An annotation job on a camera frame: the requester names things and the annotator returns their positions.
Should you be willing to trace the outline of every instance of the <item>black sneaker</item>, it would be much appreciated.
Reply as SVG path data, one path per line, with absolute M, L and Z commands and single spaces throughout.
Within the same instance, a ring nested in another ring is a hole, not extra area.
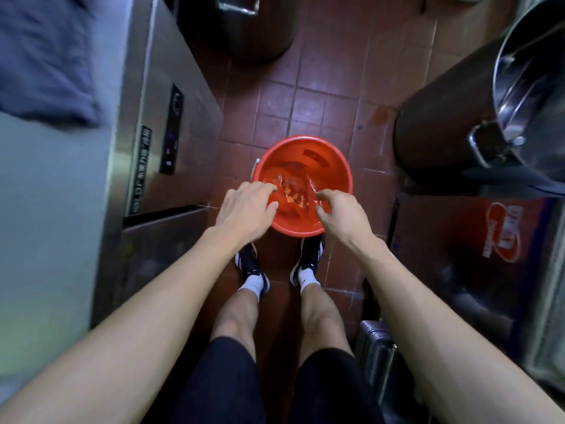
M 236 266 L 244 276 L 244 282 L 250 275 L 260 275 L 261 277 L 263 277 L 263 288 L 261 289 L 261 296 L 269 291 L 269 288 L 271 287 L 269 278 L 267 278 L 267 276 L 259 266 L 259 263 L 257 261 L 257 248 L 255 248 L 255 244 L 250 242 L 241 250 L 239 250 L 236 254 L 235 261 Z
M 325 235 L 312 236 L 310 238 L 303 238 L 300 243 L 300 259 L 294 265 L 290 273 L 290 283 L 293 286 L 299 286 L 298 272 L 310 268 L 314 275 L 318 270 L 318 262 L 320 261 L 321 254 L 324 252 Z

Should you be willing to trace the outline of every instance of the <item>printed logo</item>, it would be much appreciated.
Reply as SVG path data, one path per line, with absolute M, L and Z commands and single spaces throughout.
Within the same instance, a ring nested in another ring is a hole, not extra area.
M 519 224 L 524 208 L 516 205 L 506 206 L 493 202 L 486 211 L 486 241 L 483 256 L 498 254 L 508 263 L 516 262 L 520 257 L 521 243 Z

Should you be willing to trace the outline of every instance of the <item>hand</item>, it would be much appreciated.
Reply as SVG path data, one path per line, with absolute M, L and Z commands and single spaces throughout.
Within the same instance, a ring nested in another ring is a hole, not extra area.
M 246 181 L 236 191 L 228 190 L 217 215 L 216 226 L 225 226 L 227 232 L 237 235 L 240 248 L 261 238 L 279 208 L 276 201 L 267 206 L 269 196 L 276 190 L 274 184 L 260 181 L 252 184 Z
M 328 200 L 332 206 L 329 214 L 321 206 L 316 206 L 316 213 L 325 230 L 337 236 L 347 247 L 352 248 L 368 235 L 373 237 L 367 214 L 353 195 L 324 189 L 318 192 L 318 198 Z

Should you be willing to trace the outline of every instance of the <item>white sock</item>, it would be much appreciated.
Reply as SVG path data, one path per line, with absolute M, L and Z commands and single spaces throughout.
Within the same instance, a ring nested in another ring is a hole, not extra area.
M 306 268 L 298 271 L 298 282 L 300 283 L 300 294 L 302 294 L 304 287 L 306 287 L 309 284 L 316 283 L 320 285 L 320 283 L 318 283 L 318 280 L 316 280 L 316 277 L 314 276 L 314 273 L 310 268 Z
M 257 300 L 261 297 L 261 290 L 263 289 L 263 277 L 260 275 L 250 275 L 244 282 L 244 284 L 238 288 L 241 290 L 246 288 L 251 290 L 257 295 Z

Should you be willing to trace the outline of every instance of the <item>forearm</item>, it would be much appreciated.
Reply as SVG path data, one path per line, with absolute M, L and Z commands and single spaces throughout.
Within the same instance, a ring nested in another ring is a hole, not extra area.
M 239 244 L 210 228 L 0 410 L 3 422 L 140 420 L 180 354 L 211 286 Z
M 373 235 L 355 246 L 386 322 L 443 422 L 564 422 L 519 367 L 413 276 Z

